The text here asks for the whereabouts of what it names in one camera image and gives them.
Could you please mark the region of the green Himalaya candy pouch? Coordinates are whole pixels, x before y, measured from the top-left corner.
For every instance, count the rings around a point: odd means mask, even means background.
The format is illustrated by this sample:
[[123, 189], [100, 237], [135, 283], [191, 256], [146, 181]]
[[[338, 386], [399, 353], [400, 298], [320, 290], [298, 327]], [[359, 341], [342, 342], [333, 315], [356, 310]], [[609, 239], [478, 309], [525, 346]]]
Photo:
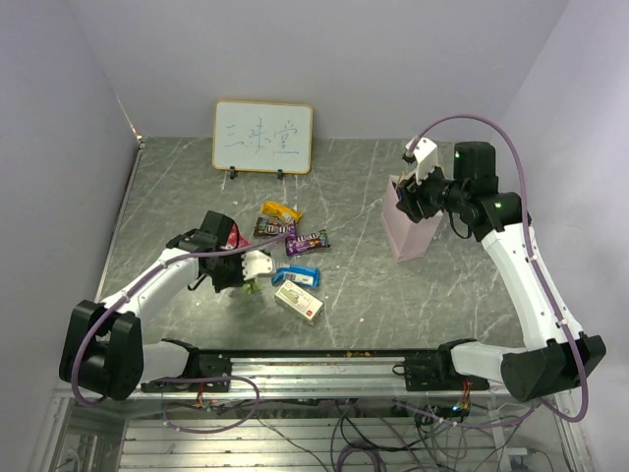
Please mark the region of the green Himalaya candy pouch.
[[241, 289], [244, 293], [251, 295], [259, 293], [262, 290], [262, 285], [258, 282], [256, 278], [254, 278], [245, 281]]

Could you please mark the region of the pink paper bag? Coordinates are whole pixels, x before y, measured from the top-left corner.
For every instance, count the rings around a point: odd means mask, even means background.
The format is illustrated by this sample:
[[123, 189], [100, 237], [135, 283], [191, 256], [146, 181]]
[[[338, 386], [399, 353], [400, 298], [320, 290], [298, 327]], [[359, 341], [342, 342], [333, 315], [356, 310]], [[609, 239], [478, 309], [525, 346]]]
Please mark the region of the pink paper bag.
[[429, 219], [423, 219], [419, 223], [412, 222], [408, 216], [396, 206], [398, 197], [394, 186], [397, 177], [390, 175], [384, 199], [380, 220], [382, 227], [397, 263], [404, 263], [422, 257], [441, 222], [443, 214], [438, 212]]

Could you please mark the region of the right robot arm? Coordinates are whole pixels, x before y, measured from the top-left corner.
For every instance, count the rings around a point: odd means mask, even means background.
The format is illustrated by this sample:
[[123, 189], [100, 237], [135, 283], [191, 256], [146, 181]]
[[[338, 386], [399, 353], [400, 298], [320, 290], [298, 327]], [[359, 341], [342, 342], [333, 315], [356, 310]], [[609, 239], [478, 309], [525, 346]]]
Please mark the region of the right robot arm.
[[395, 187], [397, 208], [415, 223], [439, 213], [460, 218], [465, 236], [475, 238], [495, 264], [523, 334], [519, 349], [473, 339], [440, 345], [434, 380], [451, 389], [467, 377], [483, 379], [503, 384], [522, 402], [583, 387], [606, 353], [604, 342], [586, 335], [563, 303], [521, 196], [500, 192], [494, 147], [456, 144], [452, 177], [444, 175], [429, 139], [409, 142], [403, 158], [414, 168]]

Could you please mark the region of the red Himalaya candy pouch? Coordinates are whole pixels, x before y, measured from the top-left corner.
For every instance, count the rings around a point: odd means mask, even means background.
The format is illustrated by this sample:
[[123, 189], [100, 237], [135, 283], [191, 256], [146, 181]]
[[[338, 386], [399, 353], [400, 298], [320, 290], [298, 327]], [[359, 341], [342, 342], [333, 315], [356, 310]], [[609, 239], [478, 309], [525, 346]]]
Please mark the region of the red Himalaya candy pouch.
[[241, 234], [240, 229], [236, 223], [232, 225], [226, 244], [223, 246], [224, 250], [233, 250], [241, 247], [247, 247], [250, 242]]

